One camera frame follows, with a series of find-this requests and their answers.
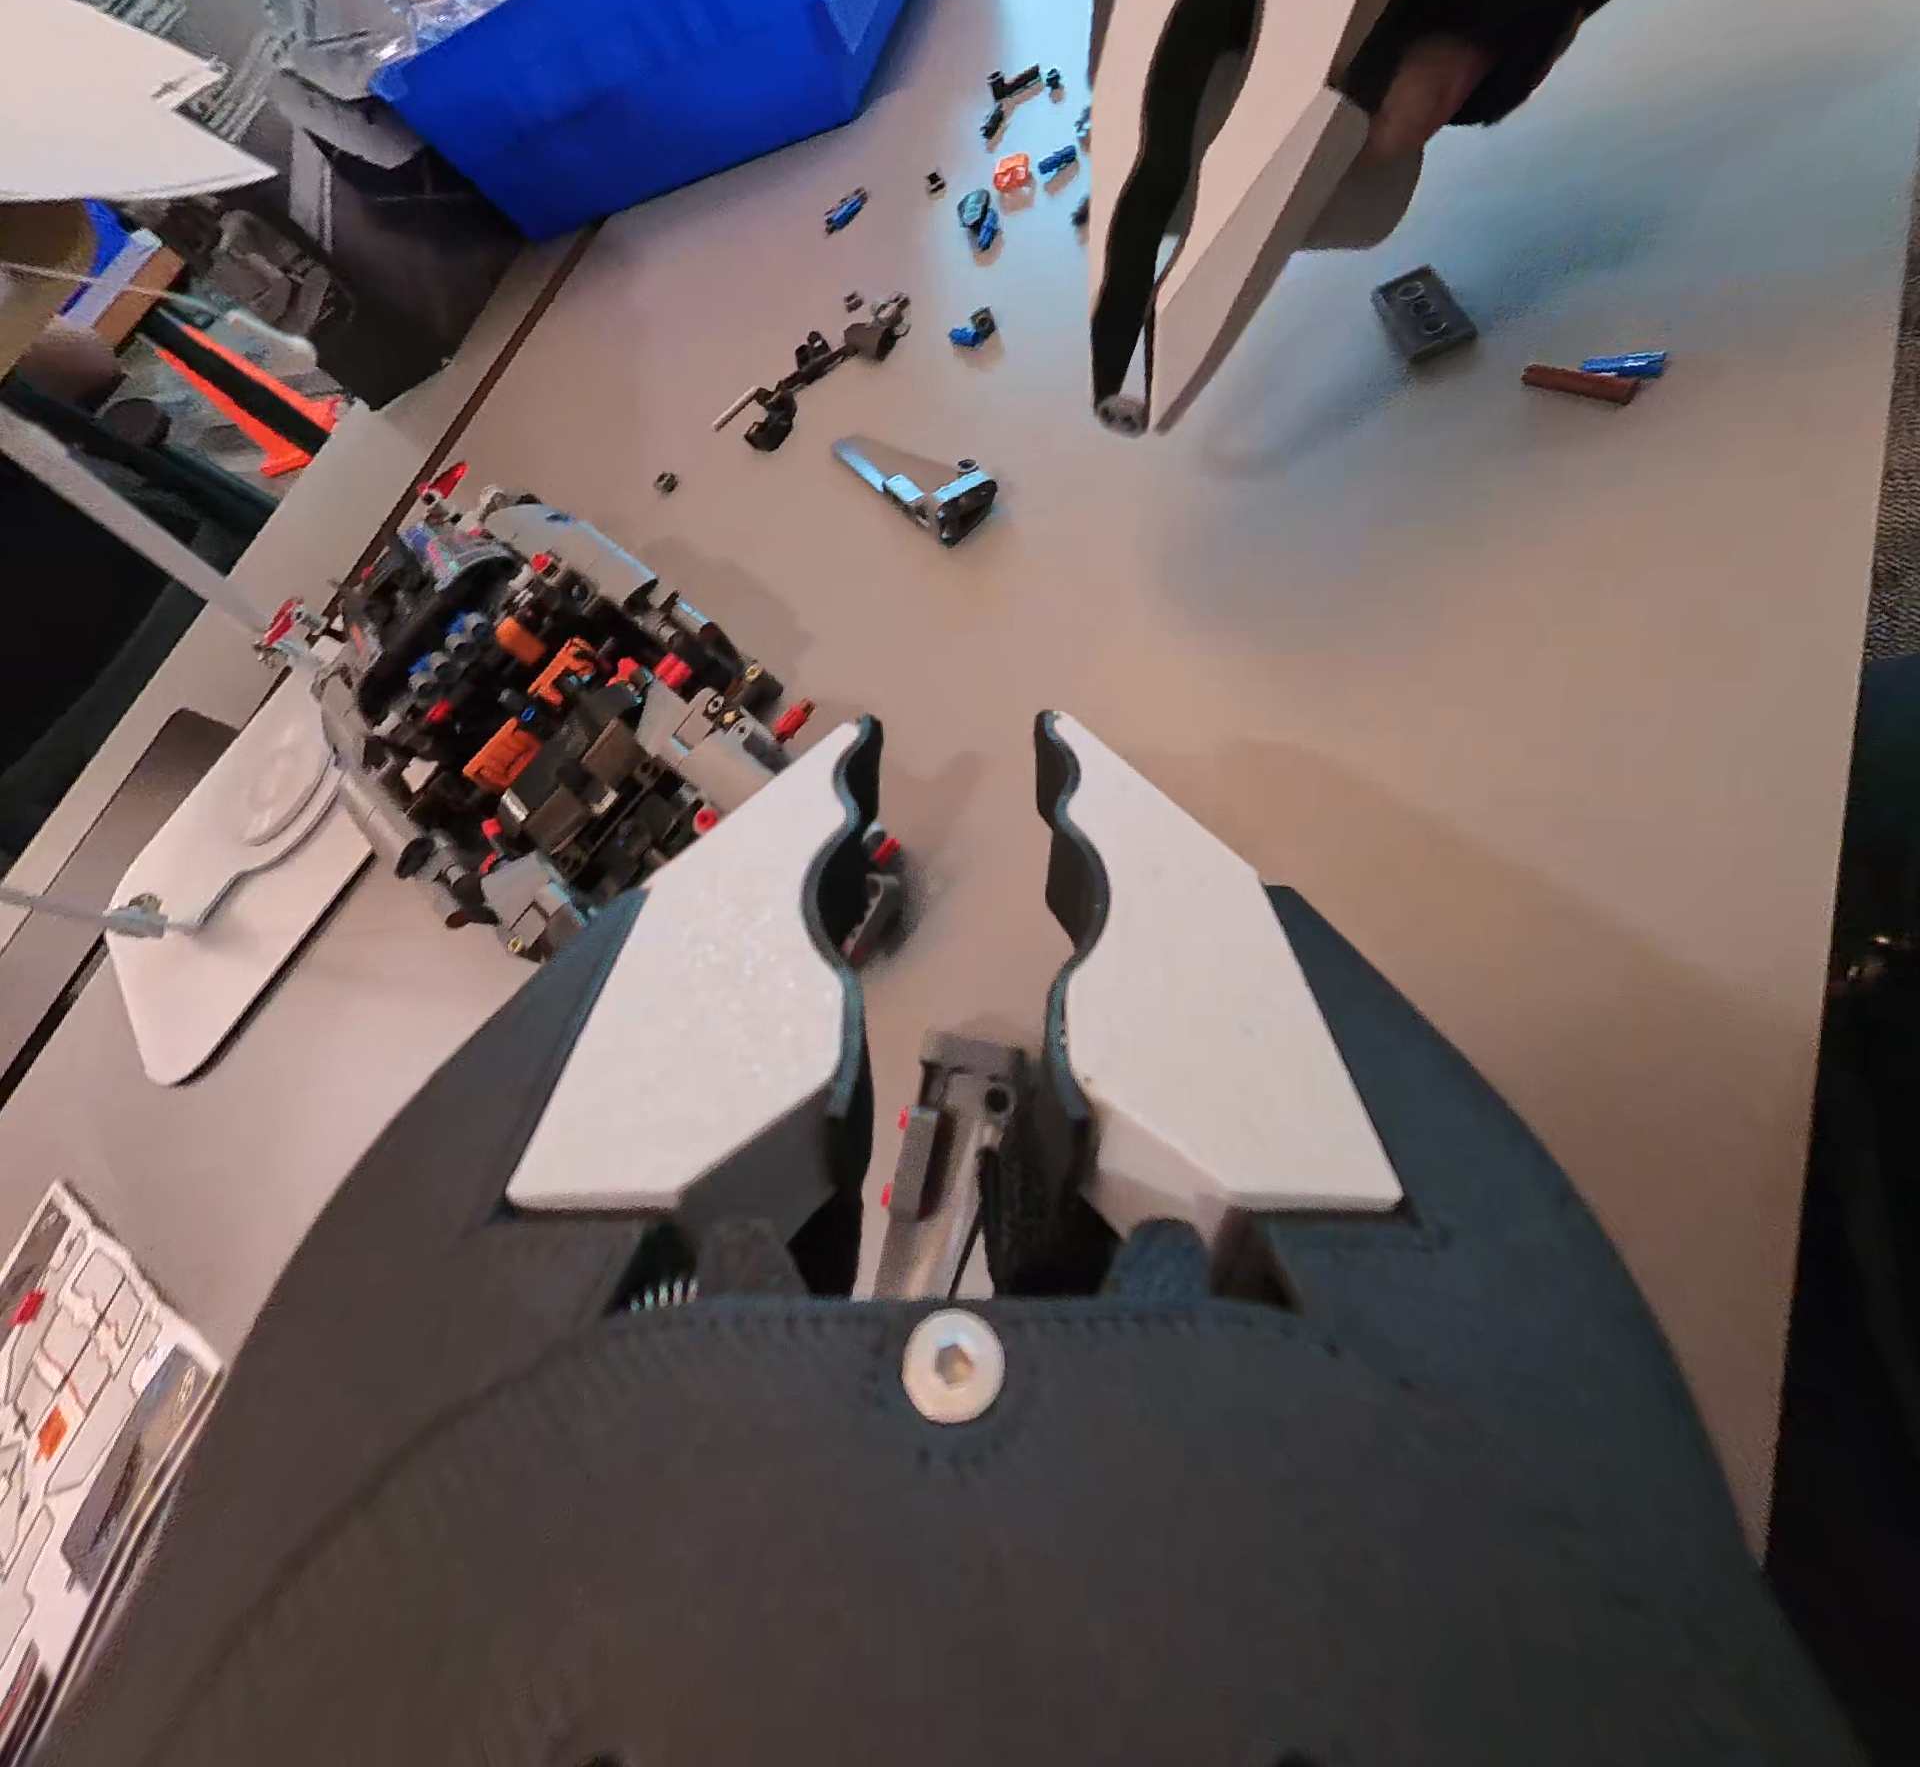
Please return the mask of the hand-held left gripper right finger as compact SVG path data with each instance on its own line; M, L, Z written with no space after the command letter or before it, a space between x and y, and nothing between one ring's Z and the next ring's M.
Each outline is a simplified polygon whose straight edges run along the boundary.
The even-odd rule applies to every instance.
M1044 1018L1065 1186L1118 1239L1385 1218L1406 1200L1260 872L1046 708L1046 905L1069 939Z

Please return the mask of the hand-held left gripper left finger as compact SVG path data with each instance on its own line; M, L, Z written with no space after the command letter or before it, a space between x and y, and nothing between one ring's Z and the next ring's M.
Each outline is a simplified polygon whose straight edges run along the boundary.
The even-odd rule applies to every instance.
M637 894L508 1181L533 1215L760 1220L852 1266L871 1157L862 992L882 725L832 729Z

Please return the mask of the grey lego wing piece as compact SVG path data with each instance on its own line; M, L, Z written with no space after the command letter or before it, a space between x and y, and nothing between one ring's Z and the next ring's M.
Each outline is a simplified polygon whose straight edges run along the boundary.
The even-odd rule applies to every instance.
M909 1106L929 1110L933 1122L896 1136L894 1178L907 1198L904 1212L882 1212L876 1301L947 1301L959 1295L981 1243L985 1161L1017 1122L1024 1089L1020 1049L975 1036L924 1036L920 1086Z

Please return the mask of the grey lego plate with holes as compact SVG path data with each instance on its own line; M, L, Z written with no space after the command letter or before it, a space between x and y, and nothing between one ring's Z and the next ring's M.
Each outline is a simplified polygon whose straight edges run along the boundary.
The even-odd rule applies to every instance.
M1370 305L1408 367L1427 364L1477 341L1476 321L1430 264L1381 281L1370 293Z

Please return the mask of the grey black lego spaceship model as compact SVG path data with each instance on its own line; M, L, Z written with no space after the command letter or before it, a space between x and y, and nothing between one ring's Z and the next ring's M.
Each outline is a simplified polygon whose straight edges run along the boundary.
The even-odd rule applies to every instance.
M603 531L466 464L315 626L267 632L311 676L336 798L446 928L544 963L794 764L815 715Z

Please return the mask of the grey lego wing dark connector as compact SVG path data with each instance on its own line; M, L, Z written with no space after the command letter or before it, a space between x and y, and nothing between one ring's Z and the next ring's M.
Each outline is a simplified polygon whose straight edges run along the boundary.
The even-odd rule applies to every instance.
M831 444L832 459L940 548L965 541L995 509L999 481L976 461L931 461L871 437Z

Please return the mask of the black lego connector piece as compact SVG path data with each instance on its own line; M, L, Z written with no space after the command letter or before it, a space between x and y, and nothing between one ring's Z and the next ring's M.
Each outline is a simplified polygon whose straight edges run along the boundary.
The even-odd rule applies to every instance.
M753 401L765 414L786 414L797 409L799 391L815 386L852 356L845 341L827 341L822 332L811 332L796 350L794 369L774 386L757 388Z

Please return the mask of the lego sticker sheet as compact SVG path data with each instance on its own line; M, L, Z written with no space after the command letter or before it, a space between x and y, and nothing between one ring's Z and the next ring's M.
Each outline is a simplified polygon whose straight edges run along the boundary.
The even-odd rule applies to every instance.
M223 1362L54 1181L1 1274L1 1761L83 1671Z

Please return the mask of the lego set box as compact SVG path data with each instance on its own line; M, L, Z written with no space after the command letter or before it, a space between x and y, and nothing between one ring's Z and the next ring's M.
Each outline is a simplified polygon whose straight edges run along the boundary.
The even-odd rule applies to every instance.
M192 272L325 375L386 406L461 344L520 230L375 92L426 36L406 0L76 0L197 58L183 112L272 175L226 195L115 199Z

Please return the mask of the lego instruction booklet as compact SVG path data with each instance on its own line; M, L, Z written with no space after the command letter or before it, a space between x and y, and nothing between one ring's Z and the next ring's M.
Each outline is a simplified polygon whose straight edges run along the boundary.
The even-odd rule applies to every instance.
M169 200L272 180L185 112L220 79L79 0L1 0L1 202Z

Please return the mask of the silver book stand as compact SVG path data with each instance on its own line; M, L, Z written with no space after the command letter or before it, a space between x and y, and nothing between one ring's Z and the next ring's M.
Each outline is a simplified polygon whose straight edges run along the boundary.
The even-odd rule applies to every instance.
M5 883L8 911L107 939L143 1071L156 1086L178 1086L217 1054L373 854L348 806L347 754L323 713L337 647L323 643L305 599L271 610L11 408L5 456L199 598L279 677L126 865L113 901Z

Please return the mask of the blue storage bin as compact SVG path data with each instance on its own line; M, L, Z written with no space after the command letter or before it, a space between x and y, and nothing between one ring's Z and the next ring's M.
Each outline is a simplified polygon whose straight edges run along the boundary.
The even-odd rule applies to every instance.
M533 242L852 123L909 0L508 0L373 92Z

